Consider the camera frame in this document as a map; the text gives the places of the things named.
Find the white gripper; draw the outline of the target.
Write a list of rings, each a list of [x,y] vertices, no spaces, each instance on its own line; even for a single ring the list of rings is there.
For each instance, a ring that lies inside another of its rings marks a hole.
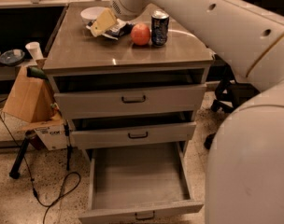
[[[148,4],[147,0],[111,0],[110,7],[113,11],[108,7],[103,10],[90,28],[92,35],[97,37],[115,26],[116,16],[124,21],[137,18]]]

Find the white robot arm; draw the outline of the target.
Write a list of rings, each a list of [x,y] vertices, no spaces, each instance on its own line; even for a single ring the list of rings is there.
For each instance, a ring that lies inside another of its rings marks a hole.
[[[258,95],[219,127],[206,167],[206,224],[284,224],[284,17],[242,0],[111,0],[116,16],[165,10]]]

